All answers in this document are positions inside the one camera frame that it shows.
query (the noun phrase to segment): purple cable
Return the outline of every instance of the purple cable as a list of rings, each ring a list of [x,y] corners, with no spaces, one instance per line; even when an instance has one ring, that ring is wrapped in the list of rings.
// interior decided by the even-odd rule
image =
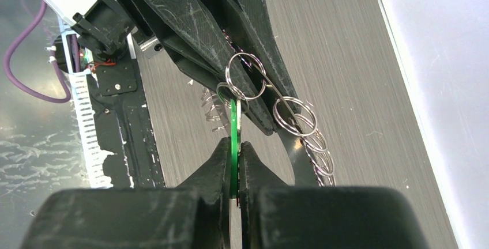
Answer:
[[[3,70],[5,71],[5,74],[7,75],[7,78],[14,84],[16,87],[24,91],[25,93],[32,95],[34,97],[37,97],[39,99],[42,99],[47,102],[52,102],[52,103],[66,103],[70,101],[72,98],[72,95],[70,93],[70,89],[65,83],[65,77],[63,75],[63,72],[59,69],[58,63],[56,61],[52,62],[52,66],[54,67],[54,70],[56,71],[56,75],[58,76],[59,83],[63,87],[63,90],[65,90],[66,97],[62,99],[58,98],[53,98],[50,96],[42,95],[41,93],[32,90],[31,88],[27,87],[26,85],[22,84],[12,73],[12,70],[10,69],[10,59],[12,58],[12,55],[14,54],[15,50],[17,47],[24,41],[24,39],[36,28],[37,25],[41,22],[41,20],[44,17],[44,14],[46,13],[46,8],[47,4],[43,1],[41,2],[41,8],[39,9],[39,12],[37,13],[36,17],[34,20],[27,26],[27,28],[12,42],[12,44],[9,46],[9,49],[5,52],[5,56],[3,57]]]
[[[76,35],[72,35],[73,59],[75,59],[75,72],[80,72],[80,49]]]
[[[34,18],[34,14],[31,12],[31,10],[29,10],[29,7],[27,7],[27,4],[25,3],[25,0],[20,0],[20,4],[22,5],[22,7],[24,8],[24,10],[29,13],[31,15],[32,18]],[[49,31],[49,29],[45,26],[44,23],[41,23],[42,27],[43,27],[43,30],[44,30],[44,33],[46,33],[46,36],[49,38],[49,39],[52,39],[52,33],[51,31]]]

